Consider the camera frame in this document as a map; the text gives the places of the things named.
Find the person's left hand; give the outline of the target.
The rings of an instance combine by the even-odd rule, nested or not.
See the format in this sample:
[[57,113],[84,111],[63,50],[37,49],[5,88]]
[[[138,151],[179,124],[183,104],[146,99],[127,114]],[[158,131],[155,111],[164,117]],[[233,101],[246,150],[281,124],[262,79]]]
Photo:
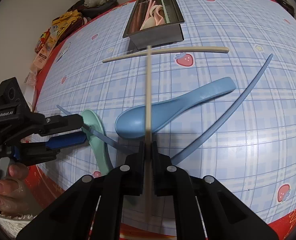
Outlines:
[[28,168],[16,163],[8,171],[9,176],[0,180],[0,212],[10,217],[38,215],[42,208],[24,182],[29,173]]

